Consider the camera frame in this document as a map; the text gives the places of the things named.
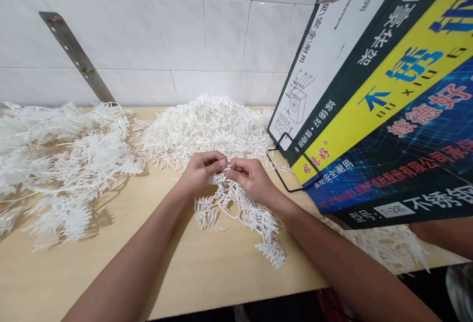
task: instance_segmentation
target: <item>left hand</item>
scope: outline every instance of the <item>left hand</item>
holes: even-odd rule
[[[206,187],[210,176],[221,172],[227,164],[227,157],[218,151],[195,153],[178,183],[191,193],[195,193]]]

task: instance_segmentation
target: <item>white label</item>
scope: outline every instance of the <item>white label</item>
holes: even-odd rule
[[[415,214],[415,211],[409,209],[398,201],[391,204],[377,206],[373,209],[386,218]]]
[[[283,90],[281,102],[274,111],[275,117],[269,131],[276,140],[288,129],[291,137],[296,137],[384,2],[370,0],[366,6],[365,1],[337,0],[328,6],[319,6],[310,32],[297,55],[291,77]],[[334,107],[334,111],[339,111],[338,105]],[[281,140],[284,150],[290,144],[287,137]]]

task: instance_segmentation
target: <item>white tile wall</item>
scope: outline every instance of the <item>white tile wall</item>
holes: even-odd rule
[[[2,101],[43,106],[99,101],[75,68],[0,68],[0,80]]]
[[[97,101],[38,15],[56,11],[123,105],[274,105],[315,1],[0,0],[0,101]]]
[[[240,72],[171,71],[179,103],[188,103],[201,94],[229,96],[238,100]]]

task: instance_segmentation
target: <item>wooden table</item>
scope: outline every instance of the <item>wooden table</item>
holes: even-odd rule
[[[136,116],[155,119],[165,108],[136,108]],[[278,163],[284,159],[275,155]],[[144,223],[179,175],[170,168],[149,168],[131,177],[118,192],[106,193],[97,203],[101,226],[95,237],[63,243],[32,253],[34,237],[17,227],[0,240],[0,321],[59,321],[105,265]],[[274,172],[271,179],[284,188]],[[299,183],[284,174],[290,188]],[[318,216],[307,194],[287,195]],[[320,289],[327,283],[283,228],[281,243],[287,259],[275,269],[254,246],[261,238],[227,215],[218,224],[224,232],[201,231],[192,208],[183,214],[164,256],[143,319],[157,319],[195,311]],[[426,245],[431,267],[458,264],[464,258]]]

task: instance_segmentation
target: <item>forearm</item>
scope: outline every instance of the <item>forearm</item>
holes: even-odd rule
[[[435,220],[410,227],[421,240],[473,260],[473,218]]]
[[[398,278],[283,194],[269,205],[310,261],[365,321],[439,321]]]
[[[63,321],[137,321],[188,193],[177,183]]]

